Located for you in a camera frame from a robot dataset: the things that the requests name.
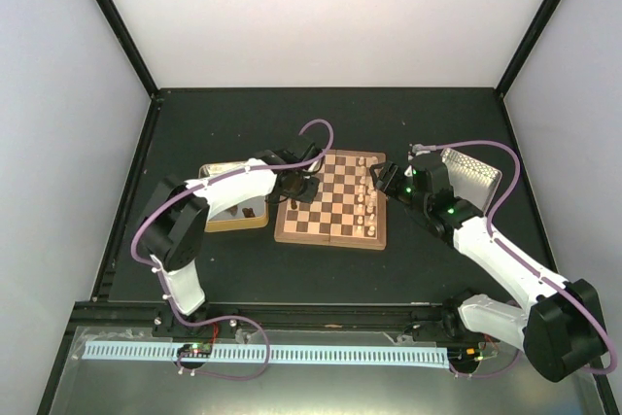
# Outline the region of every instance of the wooden chessboard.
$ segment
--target wooden chessboard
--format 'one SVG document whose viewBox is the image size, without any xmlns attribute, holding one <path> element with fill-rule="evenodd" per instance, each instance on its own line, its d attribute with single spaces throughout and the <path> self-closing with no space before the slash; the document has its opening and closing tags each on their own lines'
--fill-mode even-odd
<svg viewBox="0 0 622 415">
<path fill-rule="evenodd" d="M 274 239 L 284 243 L 384 250 L 387 199 L 373 188 L 369 166 L 385 161 L 382 153 L 331 150 L 312 203 L 279 205 Z"/>
</svg>

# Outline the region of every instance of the black table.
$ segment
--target black table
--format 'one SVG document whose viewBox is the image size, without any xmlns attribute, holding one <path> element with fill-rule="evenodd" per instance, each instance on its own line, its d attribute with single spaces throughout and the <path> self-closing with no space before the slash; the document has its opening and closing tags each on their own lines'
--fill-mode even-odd
<svg viewBox="0 0 622 415">
<path fill-rule="evenodd" d="M 149 268 L 129 243 L 157 182 L 169 174 L 195 178 L 207 162 L 245 160 L 285 146 L 308 121 L 334 127 L 334 147 L 384 152 L 405 163 L 409 143 L 491 139 L 510 146 L 503 103 L 491 88 L 262 88 L 166 91 L 149 152 L 115 257 L 111 301 L 161 301 Z M 310 130 L 326 141 L 320 126 Z M 464 152 L 511 179 L 510 157 L 492 148 Z M 542 264 L 551 258 L 525 175 L 496 217 L 496 226 Z M 215 303 L 438 303 L 466 288 L 508 299 L 479 266 L 417 227 L 396 202 L 387 206 L 387 248 L 367 251 L 274 241 L 276 209 L 266 228 L 206 234 L 196 264 Z"/>
</svg>

